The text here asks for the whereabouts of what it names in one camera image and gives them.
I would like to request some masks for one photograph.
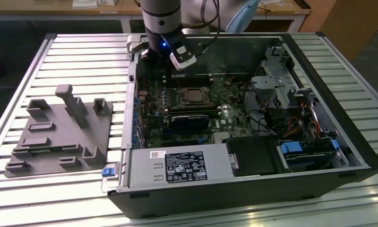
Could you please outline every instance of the wooden table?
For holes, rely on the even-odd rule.
[[[267,5],[259,9],[255,20],[292,20],[289,32],[297,32],[311,14],[295,0]],[[116,6],[72,10],[72,0],[0,0],[0,20],[119,20],[124,33],[131,33],[131,20],[143,19],[142,10],[134,0],[119,0]]]

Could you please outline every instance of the wooden cabinet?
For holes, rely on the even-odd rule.
[[[321,31],[353,60],[378,30],[378,0],[305,0],[312,13],[301,32]]]

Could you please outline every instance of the motherboard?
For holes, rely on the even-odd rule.
[[[140,80],[147,148],[215,144],[254,135],[243,105],[246,83],[235,76],[162,78]]]

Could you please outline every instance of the barcode sticker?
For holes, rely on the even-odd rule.
[[[158,150],[151,152],[151,158],[162,158],[166,157],[166,151]]]

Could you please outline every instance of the floor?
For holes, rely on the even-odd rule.
[[[132,24],[143,31],[143,23]],[[0,116],[30,67],[47,33],[122,33],[118,21],[47,21],[32,29],[27,22],[0,22],[0,59],[8,70],[0,79]],[[378,91],[378,33],[356,58],[353,65]]]

